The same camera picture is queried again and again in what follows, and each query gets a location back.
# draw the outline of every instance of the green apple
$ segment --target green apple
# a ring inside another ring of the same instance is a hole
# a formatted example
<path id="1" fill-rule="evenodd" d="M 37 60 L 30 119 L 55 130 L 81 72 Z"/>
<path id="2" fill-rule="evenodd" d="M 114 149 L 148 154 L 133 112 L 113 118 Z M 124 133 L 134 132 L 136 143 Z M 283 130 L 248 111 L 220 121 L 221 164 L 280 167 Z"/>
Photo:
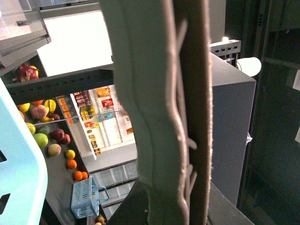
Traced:
<path id="1" fill-rule="evenodd" d="M 35 134 L 33 136 L 33 138 L 34 138 L 34 140 L 36 140 L 37 145 L 40 148 L 46 147 L 46 145 L 48 144 L 48 137 L 45 134 L 42 134 L 42 133 L 39 134 L 38 133 L 38 134 Z"/>

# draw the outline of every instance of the black shelf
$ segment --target black shelf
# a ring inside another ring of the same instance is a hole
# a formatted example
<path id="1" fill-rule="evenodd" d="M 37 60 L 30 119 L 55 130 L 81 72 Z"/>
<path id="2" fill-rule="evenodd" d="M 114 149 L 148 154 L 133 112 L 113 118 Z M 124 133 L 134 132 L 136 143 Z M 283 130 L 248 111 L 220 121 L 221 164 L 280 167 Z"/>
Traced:
<path id="1" fill-rule="evenodd" d="M 112 65 L 43 77 L 6 86 L 16 105 L 113 84 Z"/>

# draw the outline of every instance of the red apple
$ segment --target red apple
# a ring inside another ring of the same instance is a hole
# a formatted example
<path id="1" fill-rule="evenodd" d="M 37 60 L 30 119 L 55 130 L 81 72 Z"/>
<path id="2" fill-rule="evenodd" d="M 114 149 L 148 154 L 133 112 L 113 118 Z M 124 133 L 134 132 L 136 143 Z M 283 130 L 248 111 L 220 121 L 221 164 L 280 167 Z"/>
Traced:
<path id="1" fill-rule="evenodd" d="M 65 137 L 65 132 L 62 129 L 56 129 L 50 133 L 51 138 L 60 141 Z"/>
<path id="2" fill-rule="evenodd" d="M 65 145 L 67 145 L 67 144 L 69 144 L 69 143 L 70 143 L 70 141 L 71 141 L 71 139 L 70 139 L 70 135 L 68 135 L 68 134 L 65 134 L 64 138 L 63 138 L 62 140 L 60 140 L 60 143 L 61 143 L 61 144 L 65 144 Z"/>
<path id="3" fill-rule="evenodd" d="M 58 114 L 56 114 L 56 113 L 53 113 L 53 114 L 52 114 L 52 118 L 53 118 L 54 120 L 60 120 L 60 116 L 59 116 Z"/>

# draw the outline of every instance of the white label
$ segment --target white label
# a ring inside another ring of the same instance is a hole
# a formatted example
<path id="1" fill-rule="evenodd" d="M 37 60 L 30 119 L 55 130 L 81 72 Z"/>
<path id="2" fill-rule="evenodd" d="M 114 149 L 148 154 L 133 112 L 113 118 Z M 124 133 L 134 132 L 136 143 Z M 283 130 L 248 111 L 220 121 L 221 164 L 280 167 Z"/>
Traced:
<path id="1" fill-rule="evenodd" d="M 294 85 L 292 86 L 292 88 L 300 90 L 300 70 L 297 70 Z"/>
<path id="2" fill-rule="evenodd" d="M 300 143 L 300 127 L 298 129 L 298 132 L 297 132 L 297 135 L 295 137 L 295 141 L 299 142 Z"/>

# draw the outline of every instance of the banana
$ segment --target banana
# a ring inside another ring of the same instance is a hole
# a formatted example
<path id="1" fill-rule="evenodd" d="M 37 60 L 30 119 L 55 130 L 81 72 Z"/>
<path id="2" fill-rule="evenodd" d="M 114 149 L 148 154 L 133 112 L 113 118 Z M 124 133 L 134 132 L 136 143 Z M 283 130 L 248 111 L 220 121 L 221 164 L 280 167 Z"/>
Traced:
<path id="1" fill-rule="evenodd" d="M 54 118 L 49 118 L 49 117 L 46 117 L 46 116 L 39 119 L 39 121 L 41 121 L 42 123 L 51 122 L 53 120 L 54 120 Z"/>

